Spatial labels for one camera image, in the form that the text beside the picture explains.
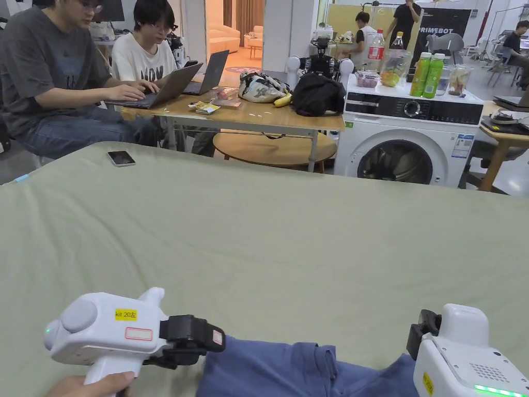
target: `table leg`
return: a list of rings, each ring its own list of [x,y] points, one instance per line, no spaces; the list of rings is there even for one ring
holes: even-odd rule
[[[312,149],[311,155],[308,156],[308,171],[310,173],[314,172],[314,165],[316,163],[316,150],[318,146],[318,131],[312,131]]]
[[[177,150],[176,147],[176,129],[175,122],[172,117],[167,117],[167,143],[169,150]]]
[[[505,160],[508,150],[509,142],[504,140],[500,141],[496,151],[494,152],[492,160],[490,161],[485,178],[483,178],[483,182],[481,182],[481,186],[479,187],[482,192],[490,192],[492,190],[492,184],[498,175],[498,171]]]

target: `gray t-shirt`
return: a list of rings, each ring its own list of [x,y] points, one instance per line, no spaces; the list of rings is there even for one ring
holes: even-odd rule
[[[10,19],[1,46],[3,117],[12,136],[44,118],[77,114],[75,109],[43,109],[36,96],[52,88],[100,88],[110,78],[87,29],[64,33],[36,7]]]

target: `green indicator light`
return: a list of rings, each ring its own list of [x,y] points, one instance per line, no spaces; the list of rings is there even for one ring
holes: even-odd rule
[[[486,394],[499,394],[499,395],[508,395],[511,397],[529,397],[525,394],[520,393],[514,393],[514,392],[508,392],[507,390],[501,390],[501,389],[495,389],[494,387],[486,387],[481,385],[474,385],[474,388],[477,390],[481,390],[485,392]]]

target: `white t-shirt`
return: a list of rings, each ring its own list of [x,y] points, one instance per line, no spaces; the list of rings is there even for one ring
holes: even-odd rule
[[[354,65],[358,70],[362,69],[362,65],[365,65],[368,61],[368,55],[369,55],[369,47],[371,46],[371,43],[373,43],[373,39],[375,38],[377,31],[373,29],[371,26],[367,25],[364,26],[362,29],[360,29],[364,35],[364,50],[360,53],[353,54],[351,56],[351,60],[353,61]]]
[[[155,55],[138,44],[132,33],[120,37],[112,50],[112,74],[121,81],[147,80],[154,83],[177,69],[169,43],[158,45]]]

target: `yellow label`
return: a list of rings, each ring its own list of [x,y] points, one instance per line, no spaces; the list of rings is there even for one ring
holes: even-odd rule
[[[138,311],[132,309],[116,309],[116,321],[137,321]]]
[[[423,375],[423,383],[424,383],[424,387],[426,388],[426,391],[428,392],[430,397],[432,397],[433,396],[433,382],[428,376],[428,373],[426,372]]]

